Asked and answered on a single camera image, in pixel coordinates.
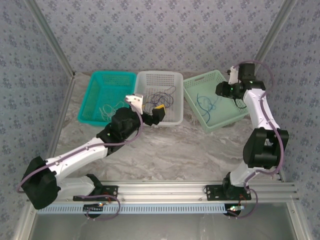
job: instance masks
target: black cable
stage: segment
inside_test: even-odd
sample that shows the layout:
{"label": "black cable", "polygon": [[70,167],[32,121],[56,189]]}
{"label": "black cable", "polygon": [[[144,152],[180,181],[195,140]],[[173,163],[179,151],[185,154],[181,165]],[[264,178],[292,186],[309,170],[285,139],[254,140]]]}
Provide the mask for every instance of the black cable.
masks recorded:
{"label": "black cable", "polygon": [[166,109],[170,108],[174,104],[174,97],[172,96],[172,94],[176,91],[176,89],[177,88],[175,86],[172,86],[169,89],[164,90],[163,92],[158,91],[156,93],[150,94],[146,98],[146,103],[144,104],[143,109],[150,114],[152,109],[158,107],[161,104],[163,104]]}
{"label": "black cable", "polygon": [[237,104],[237,101],[236,101],[236,98],[233,99],[234,100],[234,104],[236,105],[236,107],[238,109],[245,109],[247,106],[244,106],[244,107],[239,107],[238,104]]}

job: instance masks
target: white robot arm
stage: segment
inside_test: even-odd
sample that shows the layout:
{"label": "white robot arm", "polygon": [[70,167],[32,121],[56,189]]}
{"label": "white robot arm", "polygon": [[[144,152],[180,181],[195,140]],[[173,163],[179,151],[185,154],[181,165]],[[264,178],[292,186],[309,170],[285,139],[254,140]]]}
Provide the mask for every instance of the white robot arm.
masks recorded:
{"label": "white robot arm", "polygon": [[[152,115],[143,112],[143,96],[140,94],[127,95],[125,101],[132,109],[119,108],[112,116],[111,123],[89,142],[60,156],[46,160],[34,158],[18,184],[17,191],[21,192],[22,187],[35,209],[45,208],[57,199],[103,194],[103,187],[92,174],[81,178],[66,177],[134,141],[140,135],[143,123],[157,125],[166,112],[164,106],[153,109]],[[135,137],[128,140],[137,131]]]}
{"label": "white robot arm", "polygon": [[284,151],[289,139],[288,132],[281,130],[272,116],[266,99],[266,87],[262,81],[256,80],[255,65],[240,64],[238,71],[231,67],[228,72],[229,82],[219,83],[215,93],[225,98],[243,100],[250,114],[253,132],[243,148],[241,164],[226,175],[222,185],[206,186],[209,201],[240,200],[240,195],[251,199],[247,192],[248,181],[258,173],[267,173],[279,165],[283,157],[280,146],[283,145]]}

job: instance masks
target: glass panel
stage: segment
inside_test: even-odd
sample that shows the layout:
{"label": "glass panel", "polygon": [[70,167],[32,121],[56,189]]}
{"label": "glass panel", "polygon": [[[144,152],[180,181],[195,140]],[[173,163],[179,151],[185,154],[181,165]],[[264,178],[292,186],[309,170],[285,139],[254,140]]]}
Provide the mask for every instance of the glass panel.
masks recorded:
{"label": "glass panel", "polygon": [[[245,209],[253,207],[248,204]],[[82,214],[37,215],[29,240],[295,240],[285,203],[259,204],[245,219],[223,214],[120,214],[88,221]]]}

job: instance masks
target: gray marble table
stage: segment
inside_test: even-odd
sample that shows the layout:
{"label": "gray marble table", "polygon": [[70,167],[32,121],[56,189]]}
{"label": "gray marble table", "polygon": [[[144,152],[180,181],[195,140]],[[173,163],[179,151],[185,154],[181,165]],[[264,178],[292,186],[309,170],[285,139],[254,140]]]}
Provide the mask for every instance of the gray marble table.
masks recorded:
{"label": "gray marble table", "polygon": [[[197,74],[182,72],[184,79]],[[78,122],[77,116],[90,76],[77,73],[55,155],[78,147],[100,132]],[[249,117],[211,133],[202,130],[184,101],[183,122],[145,127],[142,135],[112,155],[92,162],[70,177],[95,174],[101,180],[222,180],[242,161],[243,147],[252,132]]]}

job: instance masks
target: floral wallpaper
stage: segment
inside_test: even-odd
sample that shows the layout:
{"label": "floral wallpaper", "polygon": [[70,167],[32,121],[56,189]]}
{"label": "floral wallpaper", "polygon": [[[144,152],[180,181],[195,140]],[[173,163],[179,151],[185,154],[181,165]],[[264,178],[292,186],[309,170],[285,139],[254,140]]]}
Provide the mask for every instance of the floral wallpaper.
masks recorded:
{"label": "floral wallpaper", "polygon": [[0,1],[0,239],[13,237],[30,160],[45,156],[69,77],[23,0]]}
{"label": "floral wallpaper", "polygon": [[[297,183],[314,239],[320,239],[320,2],[301,0],[292,10],[265,61],[276,87],[268,102],[290,140],[284,171]],[[258,77],[268,80],[259,68]]]}
{"label": "floral wallpaper", "polygon": [[76,72],[225,70],[257,53],[283,0],[36,0]]}

